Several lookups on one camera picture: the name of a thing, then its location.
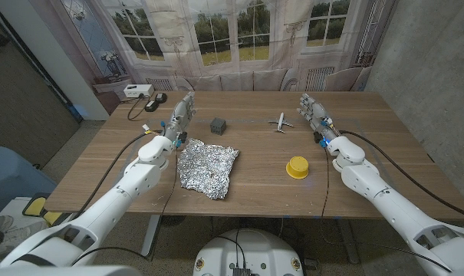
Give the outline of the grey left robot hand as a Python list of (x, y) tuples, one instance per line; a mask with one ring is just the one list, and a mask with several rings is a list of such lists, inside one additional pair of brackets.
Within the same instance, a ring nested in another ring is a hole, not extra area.
[(163, 135), (177, 144), (179, 136), (186, 131), (195, 113), (195, 92), (190, 91), (176, 104)]

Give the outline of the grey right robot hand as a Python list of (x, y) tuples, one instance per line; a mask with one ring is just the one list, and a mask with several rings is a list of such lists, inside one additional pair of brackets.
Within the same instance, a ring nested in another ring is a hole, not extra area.
[(300, 97), (300, 107), (298, 113), (309, 122), (314, 131), (314, 141), (322, 148), (327, 148), (328, 144), (338, 136), (335, 130), (334, 121), (323, 105), (308, 94)]

